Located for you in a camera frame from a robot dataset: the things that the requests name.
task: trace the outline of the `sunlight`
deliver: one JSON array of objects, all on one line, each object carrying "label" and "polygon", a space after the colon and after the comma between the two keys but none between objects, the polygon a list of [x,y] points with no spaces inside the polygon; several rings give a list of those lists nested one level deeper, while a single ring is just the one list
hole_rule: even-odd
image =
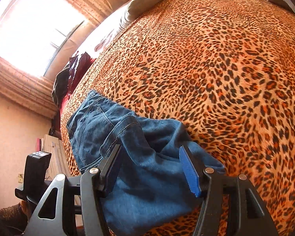
[{"label": "sunlight", "polygon": [[25,72],[44,75],[57,50],[51,42],[59,47],[84,19],[65,0],[18,0],[0,27],[0,56]]}]

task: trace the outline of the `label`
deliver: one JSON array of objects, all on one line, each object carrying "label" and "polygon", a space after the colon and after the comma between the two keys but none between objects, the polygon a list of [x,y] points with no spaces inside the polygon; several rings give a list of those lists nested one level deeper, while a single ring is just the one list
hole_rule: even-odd
[{"label": "label", "polygon": [[45,153],[45,152],[39,151],[39,152],[36,152],[36,153],[33,153],[33,154],[38,155],[38,156],[46,156],[49,153]]}]

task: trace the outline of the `bed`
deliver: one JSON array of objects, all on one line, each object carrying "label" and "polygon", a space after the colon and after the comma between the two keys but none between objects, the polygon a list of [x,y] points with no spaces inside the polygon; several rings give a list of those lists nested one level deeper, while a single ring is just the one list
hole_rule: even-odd
[{"label": "bed", "polygon": [[[182,121],[228,175],[250,178],[280,235],[295,228],[295,15],[266,0],[164,0],[135,20],[63,110],[72,175],[66,123],[92,89],[140,116]],[[198,212],[146,235],[191,234]]]}]

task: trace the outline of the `blue jeans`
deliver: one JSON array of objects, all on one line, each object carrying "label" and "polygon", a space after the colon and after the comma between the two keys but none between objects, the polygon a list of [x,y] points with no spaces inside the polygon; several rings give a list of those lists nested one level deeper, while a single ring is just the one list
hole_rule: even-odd
[{"label": "blue jeans", "polygon": [[121,144],[123,163],[112,193],[101,199],[108,226],[117,236],[136,236],[190,213],[200,204],[179,162],[186,144],[206,166],[223,165],[193,142],[178,120],[153,120],[90,91],[67,129],[81,173],[96,167]]}]

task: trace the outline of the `clamp jaw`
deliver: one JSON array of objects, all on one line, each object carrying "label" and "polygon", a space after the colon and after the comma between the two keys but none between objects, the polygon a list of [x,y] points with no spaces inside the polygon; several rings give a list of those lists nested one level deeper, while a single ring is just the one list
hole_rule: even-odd
[{"label": "clamp jaw", "polygon": [[230,177],[206,168],[185,145],[179,149],[179,160],[191,192],[203,198],[193,236],[218,235],[223,194],[229,195],[226,236],[278,236],[265,203],[247,176]]}]

